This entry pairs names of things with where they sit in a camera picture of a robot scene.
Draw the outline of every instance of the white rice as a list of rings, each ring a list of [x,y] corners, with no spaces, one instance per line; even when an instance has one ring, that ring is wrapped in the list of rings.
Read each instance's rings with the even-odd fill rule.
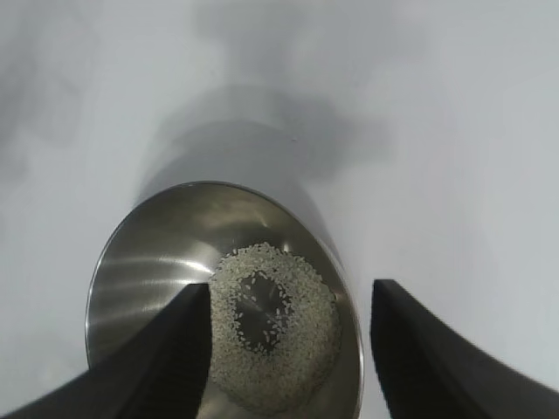
[[[259,272],[280,289],[283,313],[272,325],[273,350],[249,347],[239,330],[242,280]],[[304,258],[268,243],[237,249],[210,279],[213,354],[210,378],[237,404],[265,416],[296,409],[328,377],[339,352],[335,295]]]

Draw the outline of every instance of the black blade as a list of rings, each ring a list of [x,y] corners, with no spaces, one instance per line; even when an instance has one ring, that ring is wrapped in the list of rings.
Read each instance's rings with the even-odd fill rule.
[[[5,419],[194,419],[210,358],[210,292],[188,285],[114,355]]]
[[[456,334],[393,280],[377,280],[370,328],[393,419],[557,419],[559,394]]]

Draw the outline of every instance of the shiny metal surface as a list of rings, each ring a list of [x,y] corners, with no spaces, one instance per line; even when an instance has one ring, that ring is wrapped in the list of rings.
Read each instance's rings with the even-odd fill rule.
[[[100,256],[88,296],[86,345],[90,365],[139,331],[185,285],[206,281],[222,256],[262,242],[303,256],[337,298],[341,351],[331,375],[316,390],[301,417],[357,417],[362,346],[339,266],[277,203],[226,183],[195,182],[167,189],[134,209],[114,232]],[[209,381],[198,417],[261,416],[230,402]]]

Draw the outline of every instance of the pile of rice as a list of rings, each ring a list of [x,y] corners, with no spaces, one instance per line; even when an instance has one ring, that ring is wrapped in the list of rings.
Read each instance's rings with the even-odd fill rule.
[[[271,350],[251,345],[240,330],[238,303],[246,298],[247,278],[272,281],[281,290],[284,308],[273,324]],[[261,415],[306,402],[328,377],[340,348],[335,295],[321,275],[302,257],[255,244],[220,261],[210,293],[210,378],[234,402]]]

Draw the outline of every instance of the white background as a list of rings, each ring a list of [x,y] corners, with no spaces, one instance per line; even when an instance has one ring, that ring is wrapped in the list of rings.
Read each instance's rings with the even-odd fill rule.
[[[0,412],[86,369],[116,224],[241,182],[559,389],[554,0],[0,0]]]

